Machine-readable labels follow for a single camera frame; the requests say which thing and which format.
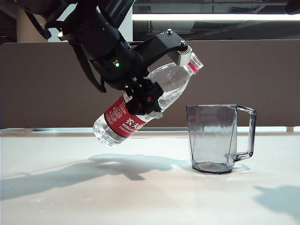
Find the clear plastic pitcher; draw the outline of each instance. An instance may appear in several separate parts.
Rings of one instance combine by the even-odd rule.
[[[237,153],[238,111],[250,114],[246,152]],[[254,151],[256,112],[241,105],[187,105],[192,167],[204,173],[230,173]]]

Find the plastic water bottle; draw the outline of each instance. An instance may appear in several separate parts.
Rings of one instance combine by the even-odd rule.
[[[191,76],[202,67],[203,64],[192,53],[190,62],[183,67],[169,63],[152,71],[147,78],[153,83],[157,82],[164,91],[158,99],[161,112],[131,115],[126,108],[126,102],[131,97],[124,93],[95,121],[93,128],[96,138],[107,146],[114,146],[126,140],[150,120],[162,117],[162,112],[179,98]]]

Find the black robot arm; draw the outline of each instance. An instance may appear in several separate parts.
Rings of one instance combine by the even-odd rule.
[[[72,3],[77,3],[75,10],[65,21],[57,21]],[[127,103],[129,112],[143,115],[160,111],[158,98],[163,94],[158,83],[145,79],[149,74],[148,66],[167,53],[183,66],[189,63],[192,49],[171,30],[132,48],[118,28],[133,3],[134,0],[17,1],[45,38],[49,38],[48,28],[59,30],[60,40],[68,40],[87,78],[99,91],[106,92],[105,82],[115,89],[124,90],[132,96]],[[45,30],[32,13],[46,19]],[[100,73],[100,83],[95,79],[89,62]]]

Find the ceiling light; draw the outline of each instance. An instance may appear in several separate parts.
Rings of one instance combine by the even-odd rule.
[[[134,21],[300,21],[300,14],[133,14]]]

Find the table surface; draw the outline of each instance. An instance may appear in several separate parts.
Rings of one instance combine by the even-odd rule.
[[[108,148],[22,132],[1,131],[2,225],[300,224],[300,133],[257,134],[252,158],[210,175],[191,169],[186,135]]]

